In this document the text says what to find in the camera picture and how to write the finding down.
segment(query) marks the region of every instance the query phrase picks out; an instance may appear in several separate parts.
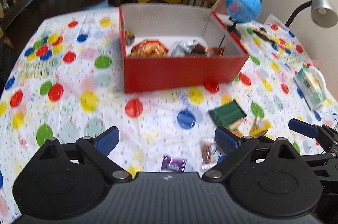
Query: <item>green square packet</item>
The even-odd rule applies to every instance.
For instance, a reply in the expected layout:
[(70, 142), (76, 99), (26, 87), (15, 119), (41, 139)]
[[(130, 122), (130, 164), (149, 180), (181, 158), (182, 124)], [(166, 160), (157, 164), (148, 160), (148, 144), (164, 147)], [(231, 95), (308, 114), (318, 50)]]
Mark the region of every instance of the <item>green square packet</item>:
[(237, 120), (246, 117), (245, 112), (235, 100), (224, 106), (210, 110), (209, 114), (216, 126), (223, 126), (225, 128), (228, 128), (229, 125)]

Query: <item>floor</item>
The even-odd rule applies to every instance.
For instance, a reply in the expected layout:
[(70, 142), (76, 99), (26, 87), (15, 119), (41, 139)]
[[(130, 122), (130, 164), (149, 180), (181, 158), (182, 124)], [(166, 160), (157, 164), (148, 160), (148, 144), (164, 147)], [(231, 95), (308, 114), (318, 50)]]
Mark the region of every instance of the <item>floor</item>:
[(114, 7), (108, 0), (34, 0), (6, 29), (16, 51), (21, 53), (42, 21), (74, 11)]

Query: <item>cardboard box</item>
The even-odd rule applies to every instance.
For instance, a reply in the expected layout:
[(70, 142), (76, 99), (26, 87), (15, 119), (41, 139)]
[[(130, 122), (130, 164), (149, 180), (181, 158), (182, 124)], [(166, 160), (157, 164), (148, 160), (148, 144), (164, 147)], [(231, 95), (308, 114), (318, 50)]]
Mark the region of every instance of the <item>cardboard box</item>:
[[(119, 9), (121, 53), (126, 93), (231, 82), (249, 53), (210, 9), (174, 4), (125, 4)], [(125, 31), (135, 42), (126, 46)], [(128, 57), (144, 39), (159, 39), (168, 49), (195, 39), (206, 47), (225, 47), (222, 57)]]

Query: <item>silver lamp shade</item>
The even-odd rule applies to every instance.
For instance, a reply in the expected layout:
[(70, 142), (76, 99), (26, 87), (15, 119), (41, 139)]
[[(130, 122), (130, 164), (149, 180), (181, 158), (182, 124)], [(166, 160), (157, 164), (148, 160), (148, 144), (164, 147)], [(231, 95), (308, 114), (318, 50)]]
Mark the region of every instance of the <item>silver lamp shade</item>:
[(328, 0), (312, 0), (311, 18), (322, 28), (332, 28), (338, 22), (338, 16)]

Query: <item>metal screw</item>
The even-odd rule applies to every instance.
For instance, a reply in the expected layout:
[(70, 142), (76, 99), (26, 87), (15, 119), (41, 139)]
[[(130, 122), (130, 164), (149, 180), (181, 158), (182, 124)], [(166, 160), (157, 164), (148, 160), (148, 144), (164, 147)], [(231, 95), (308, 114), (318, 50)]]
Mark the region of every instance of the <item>metal screw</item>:
[(126, 171), (115, 171), (113, 173), (113, 176), (116, 178), (116, 179), (120, 179), (120, 180), (123, 180), (123, 179), (126, 179), (129, 177), (129, 173), (126, 172)]
[(222, 176), (222, 173), (216, 170), (209, 170), (206, 172), (206, 176), (212, 179), (216, 179), (216, 178), (220, 178)]

